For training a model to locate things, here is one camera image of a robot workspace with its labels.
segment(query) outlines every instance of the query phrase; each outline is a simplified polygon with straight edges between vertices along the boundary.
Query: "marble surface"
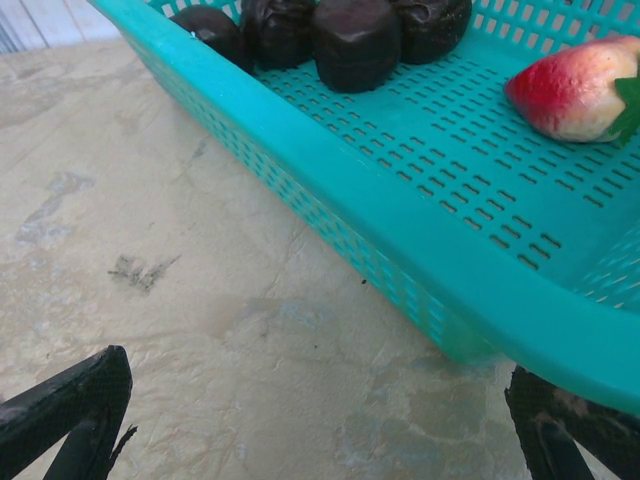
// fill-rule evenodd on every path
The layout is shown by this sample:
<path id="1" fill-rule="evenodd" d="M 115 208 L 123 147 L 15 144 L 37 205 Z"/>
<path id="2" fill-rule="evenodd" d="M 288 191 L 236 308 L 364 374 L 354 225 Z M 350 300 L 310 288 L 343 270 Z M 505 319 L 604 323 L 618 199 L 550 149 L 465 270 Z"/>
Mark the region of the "marble surface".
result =
<path id="1" fill-rule="evenodd" d="M 0 92 L 0 395 L 123 345 L 110 478 L 530 478 L 513 365 L 443 358 L 125 43 L 2 57 Z"/>

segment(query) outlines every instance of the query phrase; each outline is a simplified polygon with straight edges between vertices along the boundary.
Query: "strawberry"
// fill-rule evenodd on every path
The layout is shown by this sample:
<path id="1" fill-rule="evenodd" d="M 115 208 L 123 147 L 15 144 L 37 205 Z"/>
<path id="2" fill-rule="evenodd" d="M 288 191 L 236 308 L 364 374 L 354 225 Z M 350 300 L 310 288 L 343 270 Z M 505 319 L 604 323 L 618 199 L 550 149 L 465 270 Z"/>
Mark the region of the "strawberry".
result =
<path id="1" fill-rule="evenodd" d="M 536 130 L 568 142 L 629 141 L 640 126 L 640 38 L 591 40 L 509 79 L 507 99 Z"/>

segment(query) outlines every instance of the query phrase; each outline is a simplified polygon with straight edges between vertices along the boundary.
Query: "teal plastic basket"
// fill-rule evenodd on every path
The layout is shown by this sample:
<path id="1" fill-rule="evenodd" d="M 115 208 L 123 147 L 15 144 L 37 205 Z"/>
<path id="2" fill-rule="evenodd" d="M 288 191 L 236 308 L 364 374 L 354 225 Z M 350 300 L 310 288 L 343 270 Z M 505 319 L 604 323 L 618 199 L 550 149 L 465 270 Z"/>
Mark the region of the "teal plastic basket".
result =
<path id="1" fill-rule="evenodd" d="M 640 413 L 640 136 L 565 145 L 505 80 L 589 35 L 640 34 L 623 0 L 478 0 L 446 58 L 338 95 L 313 62 L 252 78 L 166 19 L 187 0 L 91 0 L 158 83 L 451 358 L 504 353 Z M 235 20 L 239 2 L 213 2 Z"/>

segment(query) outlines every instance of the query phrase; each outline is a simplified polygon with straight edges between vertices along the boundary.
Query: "basket rim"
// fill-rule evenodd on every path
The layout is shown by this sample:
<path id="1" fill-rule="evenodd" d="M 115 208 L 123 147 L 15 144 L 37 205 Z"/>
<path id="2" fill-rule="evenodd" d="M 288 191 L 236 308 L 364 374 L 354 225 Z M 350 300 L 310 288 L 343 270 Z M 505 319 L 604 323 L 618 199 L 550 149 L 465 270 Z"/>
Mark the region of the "basket rim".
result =
<path id="1" fill-rule="evenodd" d="M 408 189 L 397 189 L 393 198 L 371 195 L 384 182 L 359 151 L 142 0 L 89 2 L 166 59 L 336 216 L 360 225 L 358 233 L 391 262 L 445 305 L 456 305 L 456 313 L 499 351 L 577 395 L 640 413 L 640 369 L 633 368 L 640 364 L 640 314 L 563 289 L 428 199 L 416 201 Z M 194 61 L 204 56 L 206 62 Z M 416 218 L 431 234 L 403 234 Z M 456 264 L 465 268 L 451 267 Z"/>

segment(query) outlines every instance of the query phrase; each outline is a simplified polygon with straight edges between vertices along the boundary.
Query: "green leaf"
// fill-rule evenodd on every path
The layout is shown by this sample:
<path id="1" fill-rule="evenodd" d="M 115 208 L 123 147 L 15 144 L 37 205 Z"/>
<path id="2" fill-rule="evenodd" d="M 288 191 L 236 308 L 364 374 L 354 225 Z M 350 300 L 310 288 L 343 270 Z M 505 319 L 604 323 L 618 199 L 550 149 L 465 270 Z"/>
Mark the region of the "green leaf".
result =
<path id="1" fill-rule="evenodd" d="M 627 105 L 609 128 L 609 134 L 620 133 L 620 143 L 624 147 L 640 128 L 640 77 L 617 78 L 618 96 Z"/>

